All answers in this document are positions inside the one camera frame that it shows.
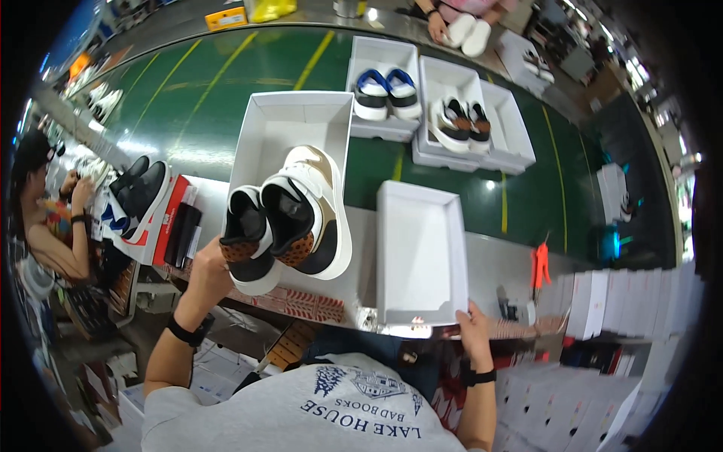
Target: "shirt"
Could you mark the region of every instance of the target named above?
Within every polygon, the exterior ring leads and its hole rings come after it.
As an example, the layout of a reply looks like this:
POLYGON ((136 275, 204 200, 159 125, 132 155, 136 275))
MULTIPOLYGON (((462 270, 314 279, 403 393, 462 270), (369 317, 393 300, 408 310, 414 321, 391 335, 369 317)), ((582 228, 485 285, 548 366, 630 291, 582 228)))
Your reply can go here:
POLYGON ((462 452, 399 374, 363 354, 326 355, 213 406, 177 386, 145 401, 144 451, 462 452))
POLYGON ((437 9, 445 22, 452 23, 462 12, 481 19, 497 3, 507 11, 514 11, 517 7, 517 0, 442 0, 437 9))

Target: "white slipper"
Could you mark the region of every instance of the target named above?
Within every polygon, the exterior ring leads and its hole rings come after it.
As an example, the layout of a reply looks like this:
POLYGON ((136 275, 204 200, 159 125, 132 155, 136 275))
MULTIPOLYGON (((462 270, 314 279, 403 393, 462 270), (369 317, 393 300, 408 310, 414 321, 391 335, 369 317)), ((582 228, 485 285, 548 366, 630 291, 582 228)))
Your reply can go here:
POLYGON ((476 58, 482 55, 487 48, 487 40, 492 32, 492 27, 484 20, 477 20, 472 33, 465 39, 462 44, 462 53, 470 58, 476 58))
POLYGON ((476 23, 477 19, 475 19, 473 15, 460 14, 460 16, 457 17, 457 20, 447 26, 449 38, 447 36, 443 36, 442 42, 445 46, 451 48, 461 46, 464 40, 472 34, 476 23))

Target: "black and white sneaker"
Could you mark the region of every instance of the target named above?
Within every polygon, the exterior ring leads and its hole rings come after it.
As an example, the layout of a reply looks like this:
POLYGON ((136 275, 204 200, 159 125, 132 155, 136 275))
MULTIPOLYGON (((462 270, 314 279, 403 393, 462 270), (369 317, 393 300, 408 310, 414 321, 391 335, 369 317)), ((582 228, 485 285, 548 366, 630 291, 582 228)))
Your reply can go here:
POLYGON ((270 252, 273 236, 259 193, 259 188, 251 185, 242 185, 231 193, 226 228, 219 239, 231 280, 246 295, 271 291, 283 269, 270 252))
POLYGON ((129 229, 121 237, 128 242, 138 242, 150 223, 153 213, 166 196, 170 185, 170 168, 164 161, 157 161, 141 174, 128 188, 121 189, 119 199, 123 211, 131 218, 131 224, 137 226, 129 229))
POLYGON ((359 75, 354 86, 354 113, 368 121, 387 119, 387 80, 376 69, 359 75))
POLYGON ((392 69, 387 74, 387 88, 394 116, 412 120, 422 115, 422 105, 419 103, 414 81, 409 74, 401 69, 392 69))
POLYGON ((467 117, 467 103, 448 96, 431 105, 432 134, 442 146, 455 153, 469 152, 472 124, 467 117))
POLYGON ((490 125, 482 105, 473 102, 467 112, 471 128, 469 130, 469 150, 478 154, 489 154, 490 125))
POLYGON ((273 232, 271 255, 317 279, 334 279, 351 262, 351 232, 341 173, 314 146, 297 146, 283 168, 261 186, 261 204, 273 232))

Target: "open shoe box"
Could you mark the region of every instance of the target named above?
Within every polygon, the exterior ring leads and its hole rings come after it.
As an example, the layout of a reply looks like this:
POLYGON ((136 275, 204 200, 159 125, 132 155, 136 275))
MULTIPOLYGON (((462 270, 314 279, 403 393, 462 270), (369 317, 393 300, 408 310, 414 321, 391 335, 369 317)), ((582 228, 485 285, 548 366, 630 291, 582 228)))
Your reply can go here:
MULTIPOLYGON (((261 186, 269 176, 283 168, 288 152, 300 145, 324 150, 339 168, 343 184, 353 99, 353 93, 341 91, 251 94, 236 146, 227 197, 240 185, 261 186)), ((225 228, 224 215, 221 233, 225 228)), ((329 283, 284 267, 280 285, 324 294, 324 286, 329 283)))
POLYGON ((524 171, 536 159, 515 96, 505 88, 483 80, 479 82, 484 94, 484 112, 491 126, 489 160, 512 169, 521 167, 524 171))
MULTIPOLYGON (((389 71, 395 68, 402 69, 409 74, 417 89, 417 96, 419 96, 419 59, 414 44, 354 36, 346 75, 346 90, 353 92, 357 78, 367 69, 376 69, 386 77, 389 71)), ((414 131, 419 127, 421 118, 413 121, 399 119, 392 114, 389 103, 388 108, 389 116, 386 121, 367 121, 353 114, 350 135, 359 138, 380 137, 389 141, 410 142, 414 131)))
POLYGON ((429 128, 430 103, 451 95, 460 101, 477 101, 484 107, 482 86, 479 83, 479 74, 473 69, 452 64, 428 56, 419 58, 419 72, 422 76, 422 105, 424 106, 425 120, 416 131, 419 153, 424 155, 440 155, 457 160, 480 161, 482 155, 475 153, 459 154, 445 149, 429 128))
POLYGON ((458 195, 386 181, 377 193, 380 324, 452 325, 468 304, 458 195))
POLYGON ((164 265, 163 257, 166 254, 168 239, 171 236, 179 204, 186 198, 187 191, 192 189, 188 179, 176 175, 173 169, 168 167, 171 179, 168 190, 163 200, 156 208, 150 223, 145 227, 141 238, 137 242, 129 242, 118 234, 103 226, 103 237, 111 239, 113 245, 126 256, 136 260, 143 265, 164 265))

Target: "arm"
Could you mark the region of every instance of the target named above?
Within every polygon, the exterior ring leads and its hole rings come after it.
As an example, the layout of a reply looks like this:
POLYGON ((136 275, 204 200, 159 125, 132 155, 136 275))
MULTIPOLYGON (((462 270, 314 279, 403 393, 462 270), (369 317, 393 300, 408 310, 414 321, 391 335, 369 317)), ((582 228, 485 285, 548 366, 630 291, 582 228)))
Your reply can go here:
MULTIPOLYGON (((226 261, 214 238, 196 253, 188 289, 181 296, 173 313, 176 322, 186 331, 196 331, 211 309, 231 291, 233 283, 226 261)), ((146 397, 156 389, 169 386, 188 388, 193 348, 165 328, 153 349, 145 371, 143 392, 146 397)))
MULTIPOLYGON (((470 367, 477 373, 494 369, 489 350, 487 318, 476 304, 469 302, 469 315, 457 311, 462 345, 470 357, 470 367)), ((479 383, 467 389, 467 398, 457 429, 457 439, 467 448, 490 452, 497 427, 495 382, 479 383)))

